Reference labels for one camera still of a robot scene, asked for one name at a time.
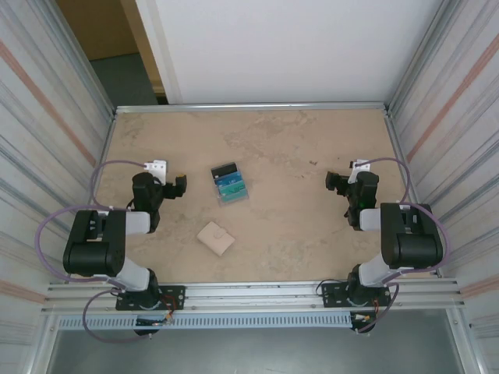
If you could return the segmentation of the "blue VIP card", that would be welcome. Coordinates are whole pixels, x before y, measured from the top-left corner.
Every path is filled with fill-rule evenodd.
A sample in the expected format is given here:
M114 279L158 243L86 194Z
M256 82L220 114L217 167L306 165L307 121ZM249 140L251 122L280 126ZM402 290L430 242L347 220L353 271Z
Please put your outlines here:
M233 172L228 175L223 175L214 180L214 184L219 188L224 188L225 186L239 183L242 181L242 176L240 172Z

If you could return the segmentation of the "small wired controller board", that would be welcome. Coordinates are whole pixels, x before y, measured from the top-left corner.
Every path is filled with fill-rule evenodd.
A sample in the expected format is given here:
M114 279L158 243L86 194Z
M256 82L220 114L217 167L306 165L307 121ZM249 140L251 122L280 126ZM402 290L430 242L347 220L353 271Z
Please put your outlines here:
M350 317L353 326L362 327L374 322L377 319L377 314L375 312L351 312Z
M136 326L167 326L173 324L174 319L171 316L154 319L152 317L138 316Z

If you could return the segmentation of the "grey sheet metal shelf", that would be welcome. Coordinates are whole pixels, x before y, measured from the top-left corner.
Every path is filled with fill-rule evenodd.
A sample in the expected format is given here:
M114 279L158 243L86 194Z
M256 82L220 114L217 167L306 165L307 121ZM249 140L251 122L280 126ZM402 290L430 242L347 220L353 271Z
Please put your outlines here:
M180 330L132 344L62 332L48 374L464 374L447 339L342 329Z

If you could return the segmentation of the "beige leather wallet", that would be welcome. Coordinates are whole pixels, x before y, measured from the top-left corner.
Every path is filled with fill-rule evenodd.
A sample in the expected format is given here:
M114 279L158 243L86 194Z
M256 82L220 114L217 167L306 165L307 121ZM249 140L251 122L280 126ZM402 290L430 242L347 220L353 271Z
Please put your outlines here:
M197 239L217 256L222 256L235 239L222 227L209 222L198 234Z

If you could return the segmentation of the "corrugated translucent enclosure panel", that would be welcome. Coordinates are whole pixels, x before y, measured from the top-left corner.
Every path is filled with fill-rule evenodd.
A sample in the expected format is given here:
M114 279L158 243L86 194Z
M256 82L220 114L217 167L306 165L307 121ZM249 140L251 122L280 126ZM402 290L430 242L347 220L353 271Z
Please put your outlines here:
M391 115L412 183L451 239L478 338L499 338L499 0L462 0Z
M28 345L112 119L48 0L0 0L0 344Z

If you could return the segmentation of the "black VIP card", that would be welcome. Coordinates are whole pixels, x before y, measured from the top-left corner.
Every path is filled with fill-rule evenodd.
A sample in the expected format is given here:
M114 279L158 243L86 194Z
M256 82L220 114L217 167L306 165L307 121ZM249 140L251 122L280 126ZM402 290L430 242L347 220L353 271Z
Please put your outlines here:
M226 175L230 175L238 171L236 163L223 164L211 169L211 175L213 179L222 178Z

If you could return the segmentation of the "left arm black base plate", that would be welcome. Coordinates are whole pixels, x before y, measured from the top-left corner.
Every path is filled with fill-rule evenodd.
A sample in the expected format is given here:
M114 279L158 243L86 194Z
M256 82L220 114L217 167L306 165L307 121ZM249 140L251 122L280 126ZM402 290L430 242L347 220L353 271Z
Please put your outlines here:
M126 291L118 297L115 309L118 311L177 311L183 310L186 287L182 285L161 285L156 291Z

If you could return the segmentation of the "teal VIP card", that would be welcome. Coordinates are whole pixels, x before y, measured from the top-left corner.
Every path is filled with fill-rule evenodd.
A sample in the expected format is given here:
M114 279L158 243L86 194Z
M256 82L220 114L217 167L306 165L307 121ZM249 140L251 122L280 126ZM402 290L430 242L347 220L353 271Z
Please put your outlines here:
M230 203L236 200L244 199L248 196L246 184L243 181L218 187L220 201Z

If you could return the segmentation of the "aluminium corner post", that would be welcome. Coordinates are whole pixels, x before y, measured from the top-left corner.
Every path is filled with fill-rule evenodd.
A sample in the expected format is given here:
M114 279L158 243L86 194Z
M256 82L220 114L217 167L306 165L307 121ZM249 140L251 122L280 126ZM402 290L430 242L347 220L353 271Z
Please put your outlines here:
M48 1L51 3L51 11L55 14L62 35L66 38L69 45L70 61L74 69L79 74L85 87L89 90L91 97L98 104L101 111L113 119L115 117L115 106L112 104L101 81L98 79L94 68L81 48L79 41L76 39L57 2L55 0Z
M455 8L461 2L462 0L441 0L396 90L391 95L390 100L385 102L385 111L388 115L393 115L407 96L409 89L421 72L425 61L429 58L431 50L437 43L439 35L455 12Z

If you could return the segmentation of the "brown wooden door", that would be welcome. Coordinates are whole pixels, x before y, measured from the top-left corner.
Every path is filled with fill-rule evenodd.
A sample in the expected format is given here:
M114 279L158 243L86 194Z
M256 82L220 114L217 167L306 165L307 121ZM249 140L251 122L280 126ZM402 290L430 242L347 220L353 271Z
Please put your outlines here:
M167 104L136 0L55 0L115 106Z

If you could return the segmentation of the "aluminium table edge rail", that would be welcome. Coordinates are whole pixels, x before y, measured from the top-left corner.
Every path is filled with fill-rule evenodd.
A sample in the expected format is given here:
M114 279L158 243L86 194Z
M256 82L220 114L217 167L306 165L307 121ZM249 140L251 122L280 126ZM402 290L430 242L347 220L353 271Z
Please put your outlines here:
M87 204L86 205L78 205L73 207L73 211L77 212L79 210L99 210L105 209L106 206L102 206L100 203L97 203L95 199L95 189L99 186L101 169L104 167L104 162L108 157L108 150L110 147L111 139L113 136L113 132L116 125L117 114L115 113L114 118L112 119L109 129L107 131L106 137L104 139L103 147L101 150L101 154L94 165L93 171L90 173L90 179L87 186ZM107 275L97 275L92 277L70 277L69 282L73 283L92 283L92 282L108 282L109 276Z
M405 186L405 191L407 192L406 193L407 196L404 199L404 201L406 201L407 203L411 203L412 205L417 205L419 207L422 207L422 206L420 206L421 204L419 204L418 195L417 195L417 192L414 189L414 186L412 183L412 174L409 170L409 162L407 161L408 159L404 155L404 151L402 150L402 146L400 144L398 135L395 131L394 121L391 119L391 117L389 115L385 115L384 122L385 122L385 125L387 126L387 131L388 131L388 135L390 137L390 141L391 141L394 153L395 153L395 158L397 160L401 161L401 164L398 164L398 165L399 165L401 177L403 179L403 183ZM437 237L441 240L441 243L443 240L442 248L443 248L443 254L445 254L445 237L442 239L442 235L441 235L442 233L441 233L440 227L436 223L435 223L435 225L437 228ZM442 262L438 263L435 266L428 267L426 269L408 271L406 273L406 275L409 275L409 273L434 273L434 274L437 274L438 277L442 277L441 275L438 275L439 274L438 269L441 266L443 266Z

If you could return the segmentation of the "clear acrylic card holder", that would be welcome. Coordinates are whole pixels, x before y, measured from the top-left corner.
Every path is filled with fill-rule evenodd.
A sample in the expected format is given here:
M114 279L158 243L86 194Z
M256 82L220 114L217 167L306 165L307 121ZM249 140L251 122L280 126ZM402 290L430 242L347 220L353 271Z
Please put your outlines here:
M248 193L248 196L247 196L246 198L244 198L244 199L240 199L240 200L236 200L236 201L234 201L234 202L230 202L230 203L222 203L222 202L220 201L219 192L218 192L218 187L217 187L215 184L214 184L214 187L215 187L215 190L216 190L216 194L217 194L218 202L219 202L219 204L220 204L221 206L228 205L228 204L233 204L233 203L237 203L237 202L239 202L239 201L242 201L242 200L244 200L244 199L248 199L248 198L249 198L248 189L247 189L247 187L246 187L246 189L247 189L247 193Z

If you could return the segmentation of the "aluminium extrusion mounting rail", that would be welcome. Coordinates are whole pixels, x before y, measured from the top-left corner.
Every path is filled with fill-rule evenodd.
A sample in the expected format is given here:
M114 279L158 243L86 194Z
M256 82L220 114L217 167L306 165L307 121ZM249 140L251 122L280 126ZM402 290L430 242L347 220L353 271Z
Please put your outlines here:
M402 278L393 310L462 309L457 281L448 278ZM324 307L316 281L186 283L175 303L184 313L308 312ZM52 284L41 311L75 315L90 297L108 290L105 284Z

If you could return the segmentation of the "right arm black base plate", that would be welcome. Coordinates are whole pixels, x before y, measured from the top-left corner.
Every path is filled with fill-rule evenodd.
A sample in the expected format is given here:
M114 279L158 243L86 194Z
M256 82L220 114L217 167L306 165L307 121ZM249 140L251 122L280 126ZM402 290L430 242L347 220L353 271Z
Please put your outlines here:
M348 282L322 284L320 288L325 308L388 306L391 301L389 288L367 288Z

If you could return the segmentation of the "long aluminium table rail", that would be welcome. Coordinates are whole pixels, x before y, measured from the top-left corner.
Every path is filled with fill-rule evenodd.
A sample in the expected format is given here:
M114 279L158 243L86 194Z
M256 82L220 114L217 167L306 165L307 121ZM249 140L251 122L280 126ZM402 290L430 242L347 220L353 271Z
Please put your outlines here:
M252 103L252 104L169 104L118 106L116 114L182 113L219 111L291 111L291 110L385 110L383 102L309 102L309 103Z

